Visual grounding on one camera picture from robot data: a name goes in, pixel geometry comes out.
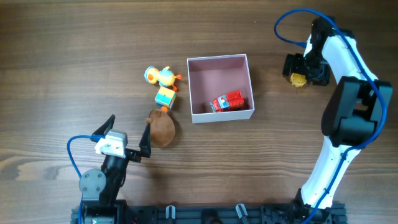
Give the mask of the yellow duck toy blue hat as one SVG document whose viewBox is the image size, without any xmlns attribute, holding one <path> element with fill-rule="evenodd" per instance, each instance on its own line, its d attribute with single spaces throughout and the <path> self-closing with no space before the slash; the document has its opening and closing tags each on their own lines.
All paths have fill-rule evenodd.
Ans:
<svg viewBox="0 0 398 224">
<path fill-rule="evenodd" d="M 157 68 L 150 66 L 144 72 L 144 78 L 146 82 L 155 85 L 158 83 L 163 87 L 171 87 L 173 91 L 178 91 L 178 87 L 175 86 L 176 80 L 181 80 L 182 75 L 175 75 L 169 66 L 164 67 L 162 70 L 158 70 Z"/>
</svg>

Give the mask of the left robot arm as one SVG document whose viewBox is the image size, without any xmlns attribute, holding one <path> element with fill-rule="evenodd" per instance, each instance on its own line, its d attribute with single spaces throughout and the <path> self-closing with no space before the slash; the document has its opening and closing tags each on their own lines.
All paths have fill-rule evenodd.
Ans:
<svg viewBox="0 0 398 224">
<path fill-rule="evenodd" d="M 138 223 L 137 215 L 125 200 L 118 200 L 124 185 L 127 165 L 130 161 L 140 163 L 151 155 L 150 124 L 146 125 L 139 143 L 139 150 L 127 148 L 127 134 L 113 128 L 115 115 L 111 115 L 91 135 L 78 135 L 67 142 L 67 152 L 79 177 L 80 204 L 72 210 L 71 223 Z M 96 143 L 95 153 L 105 156 L 99 169 L 81 173 L 71 153 L 71 143 L 76 139 L 90 139 Z"/>
</svg>

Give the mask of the yellow spinning top toy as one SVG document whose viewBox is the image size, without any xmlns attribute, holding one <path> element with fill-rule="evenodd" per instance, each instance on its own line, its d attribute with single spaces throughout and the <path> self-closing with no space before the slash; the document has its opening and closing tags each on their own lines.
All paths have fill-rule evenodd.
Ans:
<svg viewBox="0 0 398 224">
<path fill-rule="evenodd" d="M 302 87 L 306 84 L 307 79 L 305 77 L 305 75 L 301 75 L 298 73 L 292 73 L 290 76 L 290 82 L 293 86 L 295 87 Z"/>
</svg>

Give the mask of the brown plush toy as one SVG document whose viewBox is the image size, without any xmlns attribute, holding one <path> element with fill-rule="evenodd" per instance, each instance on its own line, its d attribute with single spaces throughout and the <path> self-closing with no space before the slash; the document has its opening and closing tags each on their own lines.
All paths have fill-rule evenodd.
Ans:
<svg viewBox="0 0 398 224">
<path fill-rule="evenodd" d="M 145 122 L 150 125 L 151 142 L 156 146 L 166 147 L 174 140 L 175 125 L 164 110 L 152 110 Z"/>
</svg>

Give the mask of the colourful puzzle cube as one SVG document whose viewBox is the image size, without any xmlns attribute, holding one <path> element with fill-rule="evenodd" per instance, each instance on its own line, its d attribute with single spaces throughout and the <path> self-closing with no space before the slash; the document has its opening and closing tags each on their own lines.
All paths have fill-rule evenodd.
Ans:
<svg viewBox="0 0 398 224">
<path fill-rule="evenodd" d="M 164 86 L 161 86 L 155 96 L 155 102 L 159 106 L 164 106 L 167 109 L 171 109 L 175 102 L 175 98 L 176 98 L 175 91 L 166 88 Z"/>
</svg>

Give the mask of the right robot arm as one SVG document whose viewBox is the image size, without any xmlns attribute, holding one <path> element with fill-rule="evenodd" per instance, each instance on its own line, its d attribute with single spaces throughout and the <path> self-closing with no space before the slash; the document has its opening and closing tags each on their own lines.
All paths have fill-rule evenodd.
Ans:
<svg viewBox="0 0 398 224">
<path fill-rule="evenodd" d="M 323 146 L 315 167 L 288 211 L 291 220 L 325 222 L 333 196 L 353 159 L 381 133 L 392 85 L 372 74 L 361 58 L 350 30 L 340 30 L 332 17 L 312 22 L 303 54 L 288 54 L 283 75 L 293 86 L 337 83 L 322 116 Z"/>
</svg>

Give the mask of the white box pink inside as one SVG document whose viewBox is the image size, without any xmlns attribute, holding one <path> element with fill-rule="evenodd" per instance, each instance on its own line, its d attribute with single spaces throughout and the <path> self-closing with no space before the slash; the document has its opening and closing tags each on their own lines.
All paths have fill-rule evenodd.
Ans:
<svg viewBox="0 0 398 224">
<path fill-rule="evenodd" d="M 251 76 L 245 54 L 197 57 L 187 60 L 192 123 L 249 119 L 254 110 Z M 239 90 L 243 108 L 214 112 L 210 103 L 219 96 Z"/>
</svg>

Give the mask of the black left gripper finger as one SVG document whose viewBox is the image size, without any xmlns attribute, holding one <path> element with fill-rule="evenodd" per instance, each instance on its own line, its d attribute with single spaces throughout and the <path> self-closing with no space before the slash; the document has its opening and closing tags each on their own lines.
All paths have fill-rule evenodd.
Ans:
<svg viewBox="0 0 398 224">
<path fill-rule="evenodd" d="M 151 139 L 150 139 L 150 124 L 146 125 L 144 133 L 139 143 L 141 157 L 150 158 L 151 156 Z"/>
<path fill-rule="evenodd" d="M 102 124 L 90 137 L 90 140 L 93 142 L 98 142 L 101 138 L 105 137 L 105 135 L 113 128 L 114 121 L 116 116 L 112 114 L 107 121 Z"/>
</svg>

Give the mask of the red toy fire truck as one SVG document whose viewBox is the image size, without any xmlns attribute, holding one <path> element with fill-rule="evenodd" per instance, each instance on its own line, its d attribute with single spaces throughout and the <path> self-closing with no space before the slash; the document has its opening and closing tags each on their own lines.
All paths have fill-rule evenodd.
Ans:
<svg viewBox="0 0 398 224">
<path fill-rule="evenodd" d="M 210 102 L 214 113 L 241 110 L 244 108 L 244 97 L 240 90 L 221 95 Z"/>
</svg>

